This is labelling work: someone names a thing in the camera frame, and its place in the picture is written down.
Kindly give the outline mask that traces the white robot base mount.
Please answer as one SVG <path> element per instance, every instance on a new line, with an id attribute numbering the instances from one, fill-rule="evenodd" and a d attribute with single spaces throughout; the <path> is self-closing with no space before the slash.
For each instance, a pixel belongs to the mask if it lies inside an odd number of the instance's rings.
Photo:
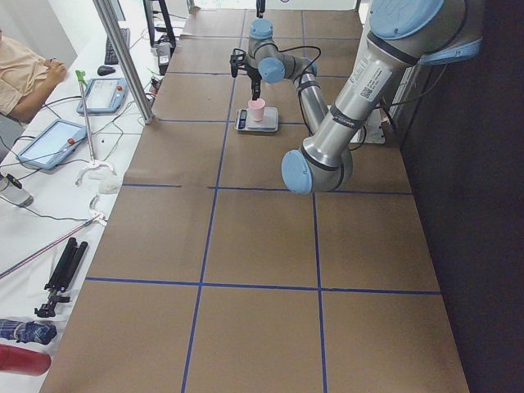
<path id="1" fill-rule="evenodd" d="M 392 80 L 392 85 L 384 92 L 375 109 L 366 120 L 364 127 L 351 139 L 351 148 L 356 149 L 365 143 L 384 144 L 386 132 L 393 130 L 395 119 L 400 117 L 404 105 L 413 103 L 422 92 L 415 79 L 421 71 L 416 65 L 403 70 Z"/>

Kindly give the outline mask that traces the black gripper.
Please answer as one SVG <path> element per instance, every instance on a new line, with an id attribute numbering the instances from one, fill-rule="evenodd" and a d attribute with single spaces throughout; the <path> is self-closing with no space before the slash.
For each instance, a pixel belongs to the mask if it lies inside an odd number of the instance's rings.
<path id="1" fill-rule="evenodd" d="M 261 19 L 264 17 L 265 6 L 266 6 L 265 0 L 256 0 L 255 1 L 255 12 L 256 12 L 257 18 Z"/>
<path id="2" fill-rule="evenodd" d="M 251 100 L 258 100 L 261 94 L 260 73 L 250 65 L 247 52 L 240 48 L 234 48 L 229 58 L 229 65 L 230 74 L 233 78 L 238 77 L 240 70 L 246 72 L 251 79 Z"/>

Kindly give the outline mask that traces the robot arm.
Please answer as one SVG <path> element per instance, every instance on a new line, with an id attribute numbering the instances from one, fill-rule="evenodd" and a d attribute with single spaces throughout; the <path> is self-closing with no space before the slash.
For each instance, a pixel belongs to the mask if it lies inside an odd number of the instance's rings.
<path id="1" fill-rule="evenodd" d="M 309 136 L 282 159 L 282 179 L 296 194 L 329 192 L 353 172 L 350 140 L 364 127 L 392 79 L 419 65 L 443 65 L 475 57 L 481 46 L 483 1 L 375 1 L 370 8 L 367 48 L 331 105 L 324 100 L 314 63 L 285 54 L 273 41 L 273 24 L 256 3 L 248 49 L 230 56 L 231 74 L 251 79 L 251 100 L 260 84 L 283 79 L 296 86 Z"/>

